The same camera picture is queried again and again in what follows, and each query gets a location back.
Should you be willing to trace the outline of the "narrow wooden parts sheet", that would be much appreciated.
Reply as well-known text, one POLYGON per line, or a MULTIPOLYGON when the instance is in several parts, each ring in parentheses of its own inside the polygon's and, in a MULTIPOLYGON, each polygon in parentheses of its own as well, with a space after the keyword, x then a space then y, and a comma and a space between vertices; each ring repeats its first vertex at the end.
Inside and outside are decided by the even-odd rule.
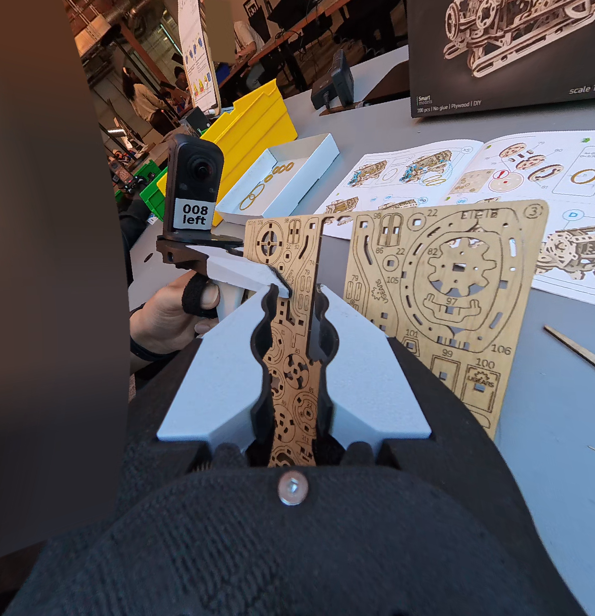
POLYGON ((279 297, 271 322, 269 371, 274 412, 270 467, 315 466, 321 362, 310 358, 309 341, 323 216, 254 219, 246 223, 244 255, 270 266, 291 291, 279 297))

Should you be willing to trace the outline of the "yellow plastic bin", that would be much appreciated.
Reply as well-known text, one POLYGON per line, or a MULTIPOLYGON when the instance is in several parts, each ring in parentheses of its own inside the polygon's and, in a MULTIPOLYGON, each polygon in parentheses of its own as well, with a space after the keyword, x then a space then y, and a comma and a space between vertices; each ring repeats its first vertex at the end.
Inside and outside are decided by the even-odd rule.
POLYGON ((221 200, 266 150, 297 139, 276 81, 272 80, 234 103, 204 133, 224 155, 217 200, 221 200))

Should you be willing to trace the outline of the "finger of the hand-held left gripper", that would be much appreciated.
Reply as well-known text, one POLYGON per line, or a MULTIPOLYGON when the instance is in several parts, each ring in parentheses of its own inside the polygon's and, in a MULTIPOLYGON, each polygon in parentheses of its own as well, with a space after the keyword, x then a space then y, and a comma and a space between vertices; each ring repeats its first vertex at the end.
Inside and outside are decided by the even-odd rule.
POLYGON ((199 268, 212 280, 252 291, 275 284, 280 296, 291 296, 290 288, 268 265, 230 254, 223 248, 188 244, 186 249, 189 251, 187 259, 201 262, 199 268))

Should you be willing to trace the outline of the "instruction booklet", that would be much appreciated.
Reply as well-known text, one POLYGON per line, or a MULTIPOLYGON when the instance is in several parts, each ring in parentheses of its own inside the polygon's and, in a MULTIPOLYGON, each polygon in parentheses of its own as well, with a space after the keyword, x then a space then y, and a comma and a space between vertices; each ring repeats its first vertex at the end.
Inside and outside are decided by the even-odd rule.
POLYGON ((595 304, 595 131, 531 132, 370 153, 317 213, 529 198, 549 205, 533 287, 595 304))

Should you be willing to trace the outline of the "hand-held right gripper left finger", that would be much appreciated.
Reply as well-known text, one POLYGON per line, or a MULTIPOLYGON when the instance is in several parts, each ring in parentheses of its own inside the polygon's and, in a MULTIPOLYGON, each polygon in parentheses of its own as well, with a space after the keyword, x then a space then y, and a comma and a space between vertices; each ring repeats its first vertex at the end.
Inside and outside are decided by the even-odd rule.
POLYGON ((267 442, 274 419, 263 357, 272 346, 278 291, 263 287, 203 336, 157 431, 160 441, 203 441, 211 451, 267 442))

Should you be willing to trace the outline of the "black model kit box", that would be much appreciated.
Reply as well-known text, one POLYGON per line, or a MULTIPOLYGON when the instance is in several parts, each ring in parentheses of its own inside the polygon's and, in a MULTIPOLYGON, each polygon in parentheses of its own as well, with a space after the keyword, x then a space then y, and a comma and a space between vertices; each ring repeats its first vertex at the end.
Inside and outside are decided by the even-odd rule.
POLYGON ((595 1, 409 1, 411 115, 595 98, 595 1))

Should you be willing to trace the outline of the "black wristband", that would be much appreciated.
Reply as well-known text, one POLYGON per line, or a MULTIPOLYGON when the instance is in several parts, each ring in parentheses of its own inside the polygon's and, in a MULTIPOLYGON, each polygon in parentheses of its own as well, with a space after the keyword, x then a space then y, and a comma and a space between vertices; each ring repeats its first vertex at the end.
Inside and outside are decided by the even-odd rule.
POLYGON ((130 337, 130 351, 134 356, 148 363, 155 363, 158 361, 163 361, 168 358, 171 359, 175 357, 177 353, 179 353, 179 350, 166 353, 166 354, 159 354, 156 352, 149 351, 145 349, 143 346, 141 346, 139 343, 137 343, 132 338, 132 336, 130 337))

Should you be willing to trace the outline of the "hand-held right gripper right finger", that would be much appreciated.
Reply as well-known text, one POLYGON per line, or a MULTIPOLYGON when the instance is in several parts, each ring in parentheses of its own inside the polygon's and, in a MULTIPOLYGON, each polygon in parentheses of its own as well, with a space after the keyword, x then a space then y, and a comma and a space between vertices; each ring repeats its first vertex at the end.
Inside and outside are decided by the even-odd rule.
POLYGON ((315 311, 324 353, 318 435, 347 448, 385 439, 426 439, 431 428, 387 336, 331 289, 317 285, 315 311))

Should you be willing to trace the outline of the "white roll-up banner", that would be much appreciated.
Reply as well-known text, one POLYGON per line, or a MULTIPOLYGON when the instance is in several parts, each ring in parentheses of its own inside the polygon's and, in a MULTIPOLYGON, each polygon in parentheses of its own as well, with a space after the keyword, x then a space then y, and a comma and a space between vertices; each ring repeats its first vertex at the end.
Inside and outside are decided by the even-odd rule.
POLYGON ((199 1, 178 1, 178 34, 192 103, 204 114, 218 116, 219 89, 199 1))

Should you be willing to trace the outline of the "person's left hand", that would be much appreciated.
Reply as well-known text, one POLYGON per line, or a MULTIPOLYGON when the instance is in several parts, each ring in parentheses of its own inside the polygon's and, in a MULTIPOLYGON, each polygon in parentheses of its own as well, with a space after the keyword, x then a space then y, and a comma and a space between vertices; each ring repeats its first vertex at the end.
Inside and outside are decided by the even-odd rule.
POLYGON ((158 290, 130 317, 132 339, 156 354, 180 351, 197 335, 204 335, 219 320, 204 319, 183 310, 182 297, 187 283, 196 273, 192 270, 158 290))

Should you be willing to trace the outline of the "flat wooden stick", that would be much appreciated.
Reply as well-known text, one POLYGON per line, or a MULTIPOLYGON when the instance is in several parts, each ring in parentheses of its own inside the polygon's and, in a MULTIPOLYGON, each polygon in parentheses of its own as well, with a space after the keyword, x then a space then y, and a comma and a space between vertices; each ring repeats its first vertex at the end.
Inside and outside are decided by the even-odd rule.
POLYGON ((558 341, 563 343, 570 350, 575 352, 577 355, 579 355, 580 357, 584 358, 589 364, 591 364, 592 366, 595 367, 595 354, 593 352, 589 351, 588 349, 586 349, 583 346, 579 345, 579 343, 576 343, 575 341, 571 340, 571 338, 569 338, 566 335, 558 332, 558 330, 556 330, 556 329, 554 329, 554 328, 552 328, 552 327, 550 327, 548 325, 544 325, 543 329, 547 333, 552 335, 554 338, 556 338, 558 341))

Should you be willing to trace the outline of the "black electronic device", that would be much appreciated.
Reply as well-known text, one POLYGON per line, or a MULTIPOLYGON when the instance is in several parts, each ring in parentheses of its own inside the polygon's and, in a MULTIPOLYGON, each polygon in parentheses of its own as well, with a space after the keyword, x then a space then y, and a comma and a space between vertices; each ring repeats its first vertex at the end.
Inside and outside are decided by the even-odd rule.
POLYGON ((354 79, 342 49, 334 54, 330 70, 314 82, 310 99, 316 110, 326 107, 329 112, 354 104, 354 79))

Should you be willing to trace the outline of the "green plastic bin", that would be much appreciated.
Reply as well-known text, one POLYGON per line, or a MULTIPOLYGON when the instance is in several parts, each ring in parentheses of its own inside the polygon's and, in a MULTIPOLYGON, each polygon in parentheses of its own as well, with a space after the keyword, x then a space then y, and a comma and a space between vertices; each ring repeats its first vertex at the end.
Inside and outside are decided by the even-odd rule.
POLYGON ((164 188, 160 186, 161 181, 167 179, 167 169, 161 170, 154 161, 144 163, 132 175, 122 169, 120 175, 114 174, 112 177, 116 203, 118 206, 126 205, 132 196, 139 196, 147 205, 151 213, 159 220, 164 217, 164 188))

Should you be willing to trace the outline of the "wide wooden parts sheet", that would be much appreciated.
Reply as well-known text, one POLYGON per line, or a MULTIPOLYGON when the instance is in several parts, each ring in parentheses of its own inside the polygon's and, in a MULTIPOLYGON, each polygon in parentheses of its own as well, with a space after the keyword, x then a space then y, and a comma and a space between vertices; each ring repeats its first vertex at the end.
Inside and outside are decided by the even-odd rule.
POLYGON ((541 200, 359 212, 344 299, 494 438, 547 222, 541 200))

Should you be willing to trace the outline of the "white cardboard tray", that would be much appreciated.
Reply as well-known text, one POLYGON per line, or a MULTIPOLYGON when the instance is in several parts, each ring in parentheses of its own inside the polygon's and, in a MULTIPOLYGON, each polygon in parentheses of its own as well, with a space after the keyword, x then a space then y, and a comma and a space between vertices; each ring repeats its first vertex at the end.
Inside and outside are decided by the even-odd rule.
POLYGON ((216 211, 224 220, 289 216, 338 156, 331 134, 320 134, 265 150, 221 199, 216 211))

